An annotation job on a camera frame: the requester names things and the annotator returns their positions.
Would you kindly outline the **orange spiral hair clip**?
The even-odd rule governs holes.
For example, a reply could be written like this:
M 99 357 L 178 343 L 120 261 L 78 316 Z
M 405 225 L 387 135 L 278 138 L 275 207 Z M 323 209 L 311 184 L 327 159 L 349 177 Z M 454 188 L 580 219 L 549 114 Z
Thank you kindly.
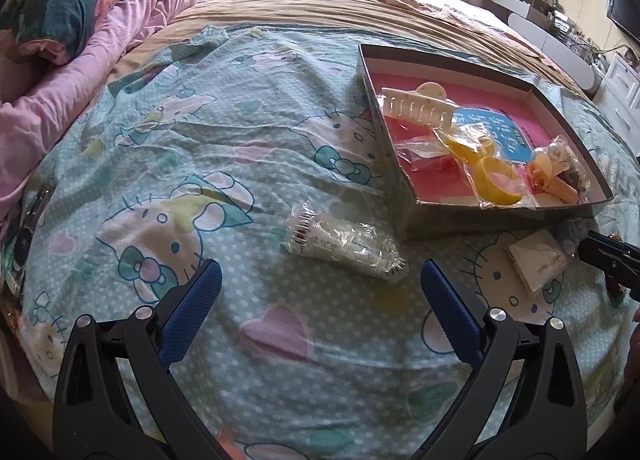
M 529 183 L 536 191 L 551 194 L 566 204 L 577 204 L 577 190 L 553 172 L 553 162 L 545 152 L 537 152 L 526 166 Z

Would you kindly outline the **bagged yellow bangles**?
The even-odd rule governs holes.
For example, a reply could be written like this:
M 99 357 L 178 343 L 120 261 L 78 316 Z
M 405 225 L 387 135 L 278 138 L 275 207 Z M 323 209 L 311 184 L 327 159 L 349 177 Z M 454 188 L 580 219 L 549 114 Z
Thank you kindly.
M 506 156 L 483 123 L 435 128 L 468 179 L 482 209 L 533 209 L 534 198 L 520 169 Z

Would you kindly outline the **bagged white hair clip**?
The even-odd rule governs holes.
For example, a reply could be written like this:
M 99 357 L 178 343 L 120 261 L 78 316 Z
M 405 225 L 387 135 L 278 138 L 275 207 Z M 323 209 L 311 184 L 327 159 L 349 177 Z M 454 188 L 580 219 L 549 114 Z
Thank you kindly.
M 392 284 L 409 272 L 392 236 L 370 224 L 332 216 L 309 201 L 292 207 L 282 246 L 292 254 L 334 263 Z

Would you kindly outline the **cream hair claw clip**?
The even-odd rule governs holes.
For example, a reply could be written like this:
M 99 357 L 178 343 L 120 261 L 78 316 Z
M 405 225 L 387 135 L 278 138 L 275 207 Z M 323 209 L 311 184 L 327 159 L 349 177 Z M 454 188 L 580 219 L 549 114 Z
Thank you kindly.
M 449 130 L 460 106 L 436 82 L 424 82 L 416 90 L 383 87 L 383 114 L 398 121 Z

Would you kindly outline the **bagged dark jewelry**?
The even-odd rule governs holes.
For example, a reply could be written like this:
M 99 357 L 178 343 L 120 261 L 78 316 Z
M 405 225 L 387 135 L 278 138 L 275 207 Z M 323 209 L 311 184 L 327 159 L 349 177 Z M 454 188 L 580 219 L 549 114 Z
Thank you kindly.
M 556 136 L 549 142 L 547 154 L 552 163 L 552 171 L 560 180 L 573 187 L 580 198 L 585 198 L 590 189 L 590 181 L 577 154 L 563 136 Z

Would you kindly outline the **small white card bag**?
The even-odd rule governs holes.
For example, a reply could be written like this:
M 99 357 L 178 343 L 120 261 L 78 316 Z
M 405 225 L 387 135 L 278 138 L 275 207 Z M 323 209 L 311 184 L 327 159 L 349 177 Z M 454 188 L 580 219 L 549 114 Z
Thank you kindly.
M 537 294 L 570 264 L 570 254 L 548 229 L 538 230 L 509 244 L 506 252 L 531 294 Z

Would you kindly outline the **white drawer dresser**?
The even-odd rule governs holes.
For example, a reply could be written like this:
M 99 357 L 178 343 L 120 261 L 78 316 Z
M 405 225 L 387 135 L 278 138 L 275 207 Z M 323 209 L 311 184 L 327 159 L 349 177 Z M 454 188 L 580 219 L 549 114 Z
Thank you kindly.
M 640 150 L 639 85 L 639 73 L 616 54 L 593 99 L 636 158 Z

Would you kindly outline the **grey cardboard box tray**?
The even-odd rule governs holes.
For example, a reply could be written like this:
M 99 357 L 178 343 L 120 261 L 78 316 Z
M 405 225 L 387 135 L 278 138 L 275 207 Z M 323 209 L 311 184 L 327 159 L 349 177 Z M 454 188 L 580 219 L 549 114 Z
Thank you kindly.
M 363 44 L 359 70 L 398 236 L 501 232 L 590 217 L 613 198 L 558 108 L 515 76 Z

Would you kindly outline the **grey vanity desk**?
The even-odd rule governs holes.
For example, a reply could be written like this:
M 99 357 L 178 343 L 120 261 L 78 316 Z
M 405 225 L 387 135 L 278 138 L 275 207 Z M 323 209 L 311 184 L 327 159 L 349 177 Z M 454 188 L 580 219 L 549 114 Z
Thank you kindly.
M 484 6 L 539 48 L 593 98 L 601 79 L 589 64 L 552 35 L 549 18 L 521 0 L 485 0 Z

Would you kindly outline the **small clear flat bag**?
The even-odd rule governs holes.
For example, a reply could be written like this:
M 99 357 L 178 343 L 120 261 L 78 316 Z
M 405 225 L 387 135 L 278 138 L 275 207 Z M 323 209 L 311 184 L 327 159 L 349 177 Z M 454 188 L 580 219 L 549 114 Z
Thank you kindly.
M 394 142 L 398 157 L 414 168 L 428 165 L 431 161 L 451 156 L 449 149 L 435 136 L 418 136 Z

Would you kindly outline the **Hello Kitty bed sheet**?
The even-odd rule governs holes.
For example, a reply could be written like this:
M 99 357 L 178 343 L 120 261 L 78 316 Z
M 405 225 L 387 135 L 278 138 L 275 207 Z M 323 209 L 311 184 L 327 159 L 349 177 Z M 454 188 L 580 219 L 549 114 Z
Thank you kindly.
M 419 286 L 434 260 L 512 317 L 565 321 L 587 417 L 622 385 L 634 302 L 575 263 L 531 298 L 508 255 L 515 230 L 405 244 L 397 284 L 285 250 L 308 202 L 389 232 L 387 176 L 358 71 L 391 35 L 208 27 L 111 82 L 40 164 L 53 192 L 23 287 L 22 347 L 52 398 L 82 314 L 128 316 L 206 258 L 221 296 L 172 374 L 213 431 L 249 459 L 405 459 L 469 368 L 438 336 Z

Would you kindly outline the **tan blanket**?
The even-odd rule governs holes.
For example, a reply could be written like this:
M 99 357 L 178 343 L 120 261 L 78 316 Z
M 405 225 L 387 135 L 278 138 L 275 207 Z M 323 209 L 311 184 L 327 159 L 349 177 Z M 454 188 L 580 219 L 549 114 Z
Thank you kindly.
M 393 34 L 426 43 L 436 50 L 453 50 L 488 64 L 527 71 L 575 94 L 582 91 L 546 55 L 529 54 L 495 35 L 458 27 L 379 0 L 199 0 L 166 28 L 123 56 L 108 77 L 116 80 L 126 76 L 163 47 L 190 38 L 208 24 L 216 27 L 298 24 Z

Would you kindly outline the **pink quilt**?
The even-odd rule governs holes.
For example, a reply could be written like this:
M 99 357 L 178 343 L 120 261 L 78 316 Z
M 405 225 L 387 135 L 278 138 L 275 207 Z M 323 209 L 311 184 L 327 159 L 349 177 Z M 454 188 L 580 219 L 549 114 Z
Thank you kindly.
M 15 102 L 1 105 L 1 214 L 21 197 L 29 175 L 55 146 L 127 50 L 198 0 L 119 0 L 86 48 Z

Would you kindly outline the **dark floral pillow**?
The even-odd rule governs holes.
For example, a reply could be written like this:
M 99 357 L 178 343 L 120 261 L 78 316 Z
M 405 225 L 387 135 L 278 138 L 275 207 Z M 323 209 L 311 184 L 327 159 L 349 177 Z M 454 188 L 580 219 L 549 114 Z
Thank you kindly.
M 18 52 L 62 66 L 77 57 L 119 0 L 9 0 L 1 27 Z

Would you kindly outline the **wall television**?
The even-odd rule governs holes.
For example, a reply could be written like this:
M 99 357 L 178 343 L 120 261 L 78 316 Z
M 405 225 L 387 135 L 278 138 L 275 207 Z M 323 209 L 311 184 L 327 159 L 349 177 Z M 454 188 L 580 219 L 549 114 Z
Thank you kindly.
M 637 0 L 608 0 L 606 16 L 624 35 L 639 43 L 639 2 Z

